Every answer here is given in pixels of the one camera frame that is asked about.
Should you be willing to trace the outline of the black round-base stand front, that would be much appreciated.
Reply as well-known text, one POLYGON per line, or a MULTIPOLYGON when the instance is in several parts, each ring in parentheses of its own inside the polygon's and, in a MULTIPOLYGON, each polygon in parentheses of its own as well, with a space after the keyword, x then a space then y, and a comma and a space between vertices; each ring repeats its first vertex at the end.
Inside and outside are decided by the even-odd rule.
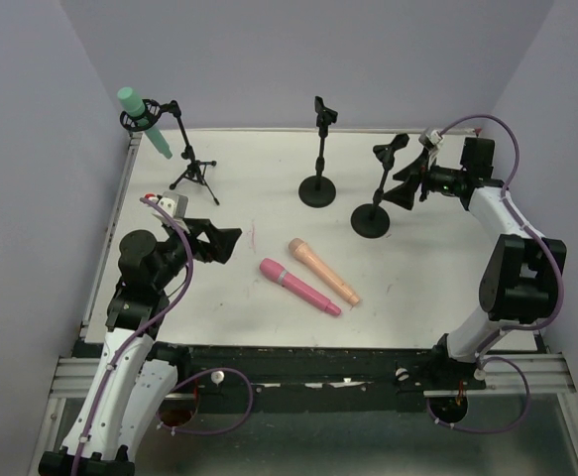
POLYGON ((395 153, 405 148, 408 141, 408 134, 396 134, 390 143, 373 147, 373 154, 383 168, 380 183, 373 194, 372 202, 359 205, 350 218, 353 230, 364 238, 380 238, 390 228, 389 214, 381 206, 381 202, 384 199, 388 174, 394 167, 395 153))

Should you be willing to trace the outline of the pink toy microphone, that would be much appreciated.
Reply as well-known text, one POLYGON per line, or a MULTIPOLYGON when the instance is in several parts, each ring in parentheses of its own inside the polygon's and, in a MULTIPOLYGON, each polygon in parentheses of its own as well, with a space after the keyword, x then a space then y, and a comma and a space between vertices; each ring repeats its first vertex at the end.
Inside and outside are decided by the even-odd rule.
POLYGON ((298 298, 309 303, 313 307, 333 316, 341 315, 341 309, 329 298, 312 288, 310 285, 290 273, 280 263, 265 258, 260 263, 261 273, 270 281, 287 289, 298 298))

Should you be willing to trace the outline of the black tripod shock-mount stand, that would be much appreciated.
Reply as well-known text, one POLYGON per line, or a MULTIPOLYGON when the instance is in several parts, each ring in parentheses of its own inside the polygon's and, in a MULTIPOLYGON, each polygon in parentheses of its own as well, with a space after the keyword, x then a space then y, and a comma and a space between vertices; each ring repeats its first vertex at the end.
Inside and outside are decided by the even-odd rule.
POLYGON ((215 193, 213 192, 213 190, 211 189, 209 183, 207 182, 207 180, 205 178, 207 168, 208 167, 216 167, 217 162, 216 161, 200 161, 196 157, 195 150, 193 149, 193 147, 192 147, 192 145, 188 139, 185 127, 184 127, 183 122, 182 122, 182 113, 181 113, 181 109, 180 109, 178 102, 175 99, 172 101, 169 101, 167 103, 159 103, 158 101, 156 101, 154 99, 148 99, 148 98, 143 98, 143 99, 149 101, 149 106, 150 106, 151 111, 157 115, 157 117, 158 117, 158 121, 156 124, 157 127, 158 127, 159 120, 161 119, 161 117, 164 114, 171 114, 171 116, 175 119, 175 122, 178 126, 178 129, 181 133, 181 136, 182 136, 182 139, 184 142, 184 148, 183 148, 182 152, 180 153, 180 156, 185 161, 187 161, 187 166, 186 166, 186 169, 184 170, 184 172, 169 185, 169 189, 175 190, 177 188, 177 186, 183 180, 188 180, 190 182, 197 183, 201 186, 204 186, 208 190, 209 194, 211 195, 213 202, 216 205, 219 205, 220 201, 218 200, 217 196, 215 195, 215 193))

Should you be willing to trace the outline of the green toy microphone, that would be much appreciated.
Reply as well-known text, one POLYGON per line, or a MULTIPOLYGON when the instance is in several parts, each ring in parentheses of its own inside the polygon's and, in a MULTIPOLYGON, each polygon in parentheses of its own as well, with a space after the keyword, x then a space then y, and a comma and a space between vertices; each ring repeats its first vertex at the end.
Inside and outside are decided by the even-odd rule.
POLYGON ((168 141, 156 126, 158 117, 132 87, 121 87, 117 92, 117 99, 122 112, 120 123, 128 132, 142 132, 152 143, 154 148, 166 159, 171 159, 173 153, 168 141))

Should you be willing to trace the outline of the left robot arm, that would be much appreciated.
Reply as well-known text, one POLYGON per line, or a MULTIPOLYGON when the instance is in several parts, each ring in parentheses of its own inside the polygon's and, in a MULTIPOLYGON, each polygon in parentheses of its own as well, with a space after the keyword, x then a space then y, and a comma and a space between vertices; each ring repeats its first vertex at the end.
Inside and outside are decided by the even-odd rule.
POLYGON ((119 244, 120 278, 107 306, 101 357, 81 410, 57 452, 47 451, 42 475, 132 475, 137 449, 157 409, 188 373, 186 353, 157 340, 174 302, 167 285, 196 261, 226 263, 242 231, 207 219, 165 220, 168 237, 148 230, 119 244))

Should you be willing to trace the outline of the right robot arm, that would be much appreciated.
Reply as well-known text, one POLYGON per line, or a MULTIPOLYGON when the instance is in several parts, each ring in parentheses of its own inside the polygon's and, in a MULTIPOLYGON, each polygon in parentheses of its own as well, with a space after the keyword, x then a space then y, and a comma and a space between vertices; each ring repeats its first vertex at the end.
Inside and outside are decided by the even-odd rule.
POLYGON ((384 199, 406 210, 431 193, 458 199, 495 242, 480 281, 479 305, 444 338, 449 359, 474 363, 512 331, 536 331, 559 310, 566 246, 534 229, 513 202, 507 184, 493 176, 495 143, 468 137, 460 166, 441 167, 442 138, 424 133, 422 151, 394 174, 399 186, 384 199))

